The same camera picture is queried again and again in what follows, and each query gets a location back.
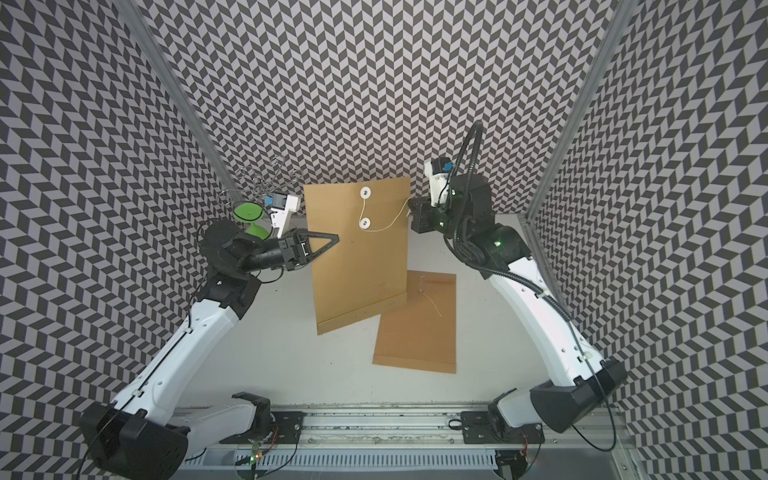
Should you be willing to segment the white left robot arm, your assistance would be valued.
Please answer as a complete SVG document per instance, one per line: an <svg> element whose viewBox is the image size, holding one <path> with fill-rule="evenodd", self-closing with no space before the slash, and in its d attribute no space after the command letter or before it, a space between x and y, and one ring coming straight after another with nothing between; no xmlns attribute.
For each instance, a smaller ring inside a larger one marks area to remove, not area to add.
<svg viewBox="0 0 768 480"><path fill-rule="evenodd" d="M223 440L276 440L271 402L255 394L172 418L204 361L253 304L264 283L256 272L301 269L338 242L336 234L305 228L263 240L230 220L211 223L199 243L208 271L177 331L111 402L81 414L87 458L125 479L169 479L189 455Z"/></svg>

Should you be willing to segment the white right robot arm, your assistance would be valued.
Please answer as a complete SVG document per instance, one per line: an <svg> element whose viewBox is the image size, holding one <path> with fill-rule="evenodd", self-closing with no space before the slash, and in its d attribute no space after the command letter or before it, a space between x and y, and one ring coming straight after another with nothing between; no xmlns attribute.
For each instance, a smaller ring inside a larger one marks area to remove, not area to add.
<svg viewBox="0 0 768 480"><path fill-rule="evenodd" d="M445 172L427 179L428 196L409 202L412 230L441 233L449 251L491 283L521 321L547 371L540 384L497 397L490 412L512 429L544 424L563 433L575 427L626 382L624 363L604 356L578 331L522 235L497 222L486 180Z"/></svg>

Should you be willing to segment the brown kraft file bag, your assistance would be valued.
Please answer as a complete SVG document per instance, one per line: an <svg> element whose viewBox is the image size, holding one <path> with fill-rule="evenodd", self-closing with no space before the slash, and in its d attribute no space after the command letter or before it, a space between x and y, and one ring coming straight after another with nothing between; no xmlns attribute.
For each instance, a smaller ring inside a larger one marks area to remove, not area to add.
<svg viewBox="0 0 768 480"><path fill-rule="evenodd" d="M406 304L381 315L373 363L456 373L456 283L454 274L410 270Z"/></svg>

